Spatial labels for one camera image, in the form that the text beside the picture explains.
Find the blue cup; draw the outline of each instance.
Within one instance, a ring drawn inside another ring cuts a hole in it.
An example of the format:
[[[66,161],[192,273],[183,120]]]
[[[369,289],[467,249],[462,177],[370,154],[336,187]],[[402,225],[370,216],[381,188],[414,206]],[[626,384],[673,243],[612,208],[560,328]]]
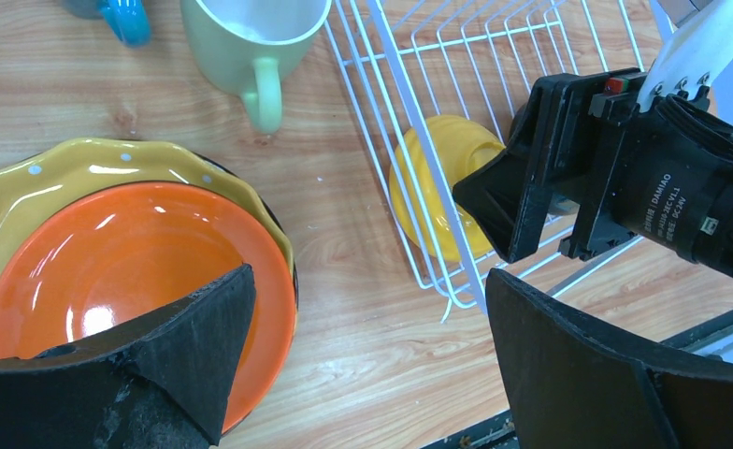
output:
[[[149,43],[149,18],[141,0],[62,0],[62,6],[82,19],[105,19],[113,34],[127,47]]]

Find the mint green mug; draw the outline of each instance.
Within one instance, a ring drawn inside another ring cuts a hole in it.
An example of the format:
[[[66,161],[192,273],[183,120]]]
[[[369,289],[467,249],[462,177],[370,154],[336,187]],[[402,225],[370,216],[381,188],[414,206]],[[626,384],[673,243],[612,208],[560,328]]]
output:
[[[181,0],[185,35],[201,73],[239,96],[253,125],[281,126],[281,80],[300,64],[331,0]]]

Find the yellow bowl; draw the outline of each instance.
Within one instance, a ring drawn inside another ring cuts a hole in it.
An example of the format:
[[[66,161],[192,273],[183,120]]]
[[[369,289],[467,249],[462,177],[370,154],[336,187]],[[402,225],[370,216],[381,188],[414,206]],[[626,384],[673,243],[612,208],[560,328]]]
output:
[[[427,119],[426,124],[433,144],[436,147],[436,154],[438,155],[441,168],[443,168],[450,191],[452,190],[452,186],[458,181],[490,162],[504,150],[504,145],[501,144],[493,133],[488,131],[484,126],[466,118],[455,115],[438,115]],[[441,256],[447,261],[459,262],[461,260],[460,252],[454,241],[449,219],[446,216],[440,196],[438,195],[438,190],[433,182],[432,173],[424,157],[424,151],[416,135],[416,130],[410,129],[403,138],[408,148],[410,166],[419,181],[419,187],[422,192],[421,199],[430,213],[433,231],[441,249]],[[420,242],[413,229],[413,224],[410,220],[410,211],[400,190],[399,179],[395,171],[391,170],[389,174],[389,194],[397,220],[416,246],[422,248],[428,254],[435,256],[435,247],[424,224],[422,207],[419,202],[420,198],[414,192],[409,173],[409,164],[405,162],[405,156],[400,145],[396,147],[395,156],[400,178],[408,191],[413,213],[417,217],[417,223],[422,232],[424,244]],[[490,242],[484,236],[477,223],[474,222],[474,219],[460,209],[459,206],[457,207],[457,211],[460,214],[460,221],[466,232],[472,255],[479,257],[491,251],[492,247]]]
[[[80,198],[139,181],[195,185],[238,204],[265,227],[293,272],[293,250],[245,181],[168,142],[77,138],[0,170],[0,275],[23,242]]]

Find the dish rack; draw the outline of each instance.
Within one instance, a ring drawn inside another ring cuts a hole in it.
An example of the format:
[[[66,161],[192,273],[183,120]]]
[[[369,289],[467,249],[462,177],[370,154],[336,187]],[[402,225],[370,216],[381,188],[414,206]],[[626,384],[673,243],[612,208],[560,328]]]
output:
[[[650,32],[651,22],[657,32]],[[408,167],[410,185],[399,176],[395,147],[401,145],[404,161],[410,160],[404,133],[416,129],[458,250],[471,254],[424,119],[461,115],[504,142],[538,77],[644,70],[673,31],[654,0],[334,0],[325,27],[389,207],[387,174],[394,170],[416,240],[424,241],[422,226],[432,239],[436,252],[421,251],[395,215],[417,283],[449,299],[442,322],[453,306],[485,311],[483,281],[490,268],[523,279],[564,258],[558,241],[569,235],[574,217],[548,217],[538,253],[525,261],[508,265],[490,252],[447,263],[413,169]],[[411,196],[421,215],[413,213]],[[588,263],[573,261],[570,272],[545,290],[558,297],[639,241]]]

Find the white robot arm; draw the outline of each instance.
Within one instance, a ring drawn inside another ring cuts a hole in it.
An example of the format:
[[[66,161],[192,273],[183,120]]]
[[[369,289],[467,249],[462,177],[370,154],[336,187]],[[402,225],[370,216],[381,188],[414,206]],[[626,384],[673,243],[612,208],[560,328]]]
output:
[[[733,60],[733,0],[658,0],[675,26],[640,90],[640,111],[656,96],[711,85]]]

